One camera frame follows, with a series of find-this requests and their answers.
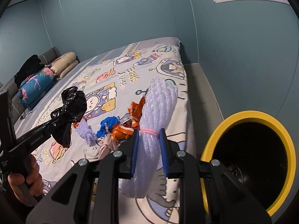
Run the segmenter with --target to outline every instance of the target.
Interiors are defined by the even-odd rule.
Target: silver bolt
[[[80,159],[78,163],[80,166],[84,166],[88,163],[88,161],[87,161],[87,159],[83,158],[83,159]]]
[[[186,153],[184,151],[177,151],[177,156],[180,156],[180,157],[184,157],[186,156]]]
[[[213,159],[213,160],[211,161],[211,163],[212,163],[213,166],[219,166],[219,165],[220,165],[220,161],[217,160],[217,159]]]
[[[113,153],[113,156],[115,156],[115,157],[119,157],[119,156],[121,156],[123,153],[121,152],[121,151],[115,151],[114,153]]]

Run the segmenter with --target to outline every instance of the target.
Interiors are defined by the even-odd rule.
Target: floor
[[[216,127],[223,121],[212,88],[199,64],[184,65],[188,80],[196,154],[202,151]]]

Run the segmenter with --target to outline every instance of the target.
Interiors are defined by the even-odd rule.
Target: pink hair tie
[[[143,128],[143,129],[140,129],[140,133],[149,133],[151,135],[154,135],[156,137],[159,137],[159,132],[155,131],[155,130],[152,130],[152,129],[146,129],[146,128]]]

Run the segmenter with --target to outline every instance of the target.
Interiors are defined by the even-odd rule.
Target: mattress
[[[85,118],[94,132],[108,116],[116,116],[123,122],[129,117],[131,101],[138,103],[155,77],[165,78],[167,83],[178,87],[178,102],[166,130],[168,139],[195,155],[186,72],[179,54],[179,40],[171,37],[130,44],[79,63],[24,120],[17,121],[16,135],[20,137],[48,121],[50,113],[62,106],[61,92],[70,86],[84,91],[88,103]],[[74,128],[70,148],[63,148],[53,138],[44,142],[33,152],[43,177],[44,193],[80,159],[97,160],[100,147],[98,144],[89,147]],[[178,179],[165,178],[160,160],[144,199],[119,195],[120,223],[178,223],[178,187]]]

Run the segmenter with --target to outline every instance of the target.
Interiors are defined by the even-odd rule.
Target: black plastic bag
[[[71,125],[80,122],[87,110],[85,94],[78,91],[77,87],[69,87],[61,93],[63,106],[55,109],[51,113],[51,118],[64,114],[67,123],[59,127],[54,133],[53,138],[63,147],[70,147],[71,144]]]

